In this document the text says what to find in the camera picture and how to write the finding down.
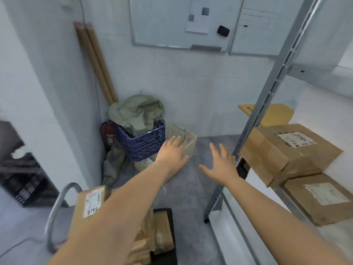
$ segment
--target beige plastic crate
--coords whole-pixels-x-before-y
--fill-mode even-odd
[[[197,136],[194,133],[186,130],[185,128],[177,124],[170,123],[165,126],[165,139],[170,139],[172,136],[176,136],[176,137],[181,136],[181,142],[186,141],[187,145],[183,151],[183,156],[188,155],[190,160],[194,155]],[[156,160],[156,157],[157,157],[157,153],[148,157],[145,160],[142,160],[141,162],[135,162],[135,168],[138,171],[142,171],[146,169],[147,167],[149,167],[151,164],[154,163],[154,161]],[[172,173],[170,173],[168,179],[172,177],[176,172],[177,171],[173,171]]]

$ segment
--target person's left hand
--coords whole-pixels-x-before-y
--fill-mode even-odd
[[[162,164],[168,168],[168,172],[177,171],[182,168],[189,160],[189,156],[183,157],[183,150],[186,147],[186,142],[183,142],[180,146],[179,143],[181,137],[166,140],[161,149],[159,150],[155,164]]]

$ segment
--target blue plastic basket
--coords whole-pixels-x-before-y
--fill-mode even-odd
[[[116,137],[124,148],[127,157],[135,162],[142,161],[159,151],[165,142],[165,123],[159,120],[157,128],[130,138],[122,126],[117,125]]]

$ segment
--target forearm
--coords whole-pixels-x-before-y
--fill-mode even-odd
[[[123,265],[137,231],[168,175],[154,163],[117,190],[81,231],[50,260],[50,265]]]
[[[279,265],[349,264],[317,231],[240,177],[226,187]]]

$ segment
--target red object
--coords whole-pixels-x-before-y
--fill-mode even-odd
[[[115,126],[112,121],[104,122],[101,126],[101,133],[103,136],[104,145],[107,150],[110,150],[114,144]]]

